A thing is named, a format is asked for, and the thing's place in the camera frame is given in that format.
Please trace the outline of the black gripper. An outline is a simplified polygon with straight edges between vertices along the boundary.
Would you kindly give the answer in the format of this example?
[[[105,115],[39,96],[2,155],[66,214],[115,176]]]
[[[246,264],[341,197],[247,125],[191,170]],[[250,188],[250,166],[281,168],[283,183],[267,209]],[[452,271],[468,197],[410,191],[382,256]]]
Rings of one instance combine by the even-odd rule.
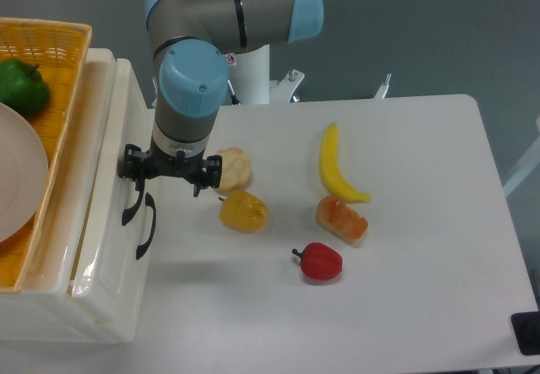
[[[203,153],[187,157],[183,150],[166,154],[152,141],[150,149],[142,151],[135,144],[126,144],[118,160],[117,175],[135,182],[135,190],[144,192],[145,180],[158,176],[182,178],[193,185],[193,196],[211,188],[219,188],[223,170],[223,158],[215,154],[208,158]]]

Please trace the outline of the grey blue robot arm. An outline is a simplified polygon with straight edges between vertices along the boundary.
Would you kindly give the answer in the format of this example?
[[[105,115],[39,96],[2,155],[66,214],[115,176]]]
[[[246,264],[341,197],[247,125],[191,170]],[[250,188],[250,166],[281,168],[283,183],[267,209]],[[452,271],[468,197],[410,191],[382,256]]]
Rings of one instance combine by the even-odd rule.
[[[204,154],[229,96],[226,57],[318,35],[323,0],[144,0],[157,83],[148,149],[129,144],[117,173],[142,186],[180,177],[196,190],[217,187],[219,156]]]

